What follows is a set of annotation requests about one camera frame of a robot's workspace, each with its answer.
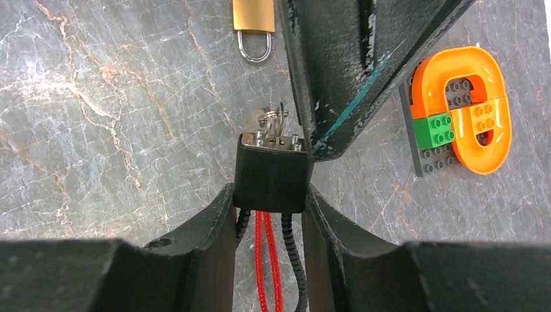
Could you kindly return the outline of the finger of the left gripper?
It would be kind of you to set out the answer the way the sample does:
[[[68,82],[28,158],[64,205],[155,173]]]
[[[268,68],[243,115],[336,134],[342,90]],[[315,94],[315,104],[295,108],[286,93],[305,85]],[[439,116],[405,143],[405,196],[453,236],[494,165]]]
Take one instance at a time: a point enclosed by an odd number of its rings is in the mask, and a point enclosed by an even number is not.
[[[470,1],[280,1],[290,80],[314,162],[341,157]]]

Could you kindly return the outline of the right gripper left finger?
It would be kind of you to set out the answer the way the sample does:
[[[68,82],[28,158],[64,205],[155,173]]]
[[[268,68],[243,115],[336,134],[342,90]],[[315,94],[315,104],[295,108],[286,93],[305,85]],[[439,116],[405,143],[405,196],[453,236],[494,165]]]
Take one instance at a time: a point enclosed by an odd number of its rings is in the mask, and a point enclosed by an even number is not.
[[[120,239],[4,240],[2,311],[230,311],[232,185],[179,227],[137,247]]]

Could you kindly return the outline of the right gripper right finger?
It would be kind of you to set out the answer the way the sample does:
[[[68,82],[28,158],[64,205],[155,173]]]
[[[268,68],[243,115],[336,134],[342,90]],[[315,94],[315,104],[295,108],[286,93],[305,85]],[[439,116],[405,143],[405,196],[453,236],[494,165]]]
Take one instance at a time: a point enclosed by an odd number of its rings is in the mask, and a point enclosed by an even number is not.
[[[550,247],[387,242],[310,188],[302,215],[311,311],[549,311]]]

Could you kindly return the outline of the brass padlock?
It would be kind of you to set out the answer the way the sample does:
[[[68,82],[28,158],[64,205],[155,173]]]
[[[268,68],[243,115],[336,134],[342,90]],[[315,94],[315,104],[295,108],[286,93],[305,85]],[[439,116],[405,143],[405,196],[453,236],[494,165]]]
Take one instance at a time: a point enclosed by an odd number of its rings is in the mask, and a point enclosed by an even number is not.
[[[276,31],[274,0],[232,0],[233,30],[237,34],[240,54],[252,63],[264,62],[272,52],[272,34]],[[264,54],[253,57],[244,47],[244,32],[266,35]]]

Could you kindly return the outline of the black key with cord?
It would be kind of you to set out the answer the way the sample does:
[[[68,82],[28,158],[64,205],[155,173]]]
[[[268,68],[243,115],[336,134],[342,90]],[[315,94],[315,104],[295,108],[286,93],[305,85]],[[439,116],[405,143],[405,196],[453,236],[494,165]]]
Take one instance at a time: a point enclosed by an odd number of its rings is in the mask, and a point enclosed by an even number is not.
[[[255,130],[238,137],[233,205],[239,212],[235,235],[239,244],[255,217],[255,273],[262,311],[267,311],[261,244],[267,241],[274,281],[275,310],[283,310],[283,288],[271,215],[281,217],[281,232],[298,287],[296,311],[308,305],[307,278],[292,229],[292,216],[305,209],[305,198],[313,163],[297,134],[285,136],[283,129],[288,111],[284,104],[263,107],[255,119]]]

